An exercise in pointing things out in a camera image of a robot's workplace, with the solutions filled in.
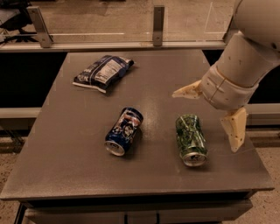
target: blue can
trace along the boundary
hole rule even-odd
[[[143,119],[138,110],[124,108],[120,118],[105,137],[106,149],[116,156],[123,156],[132,145],[133,138]]]

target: can lid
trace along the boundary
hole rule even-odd
[[[115,156],[118,156],[118,157],[123,156],[125,153],[125,150],[123,149],[123,147],[120,144],[115,143],[113,141],[106,141],[105,147],[106,147],[107,151],[111,152],[112,154],[114,154]]]
[[[187,166],[200,166],[203,165],[207,161],[207,156],[200,154],[198,152],[192,152],[186,154],[183,157],[183,162]]]

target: robotic arm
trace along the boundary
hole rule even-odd
[[[236,0],[234,21],[239,32],[201,80],[173,93],[189,99],[203,96],[216,109],[227,111],[220,121],[233,152],[244,142],[244,106],[262,78],[280,65],[279,9],[280,1]]]

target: glass panel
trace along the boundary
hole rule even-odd
[[[144,43],[152,41],[154,6],[164,6],[164,41],[222,40],[233,14],[234,2],[56,0],[31,1],[31,4],[40,8],[55,43]],[[32,24],[25,26],[24,30],[35,31]],[[15,34],[18,30],[8,31],[7,37]]]

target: can label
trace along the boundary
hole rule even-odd
[[[134,108],[124,108],[114,127],[105,137],[106,149],[116,156],[122,156],[130,148],[143,116]]]
[[[179,155],[187,166],[200,166],[207,160],[205,138],[196,115],[182,115],[176,121]]]

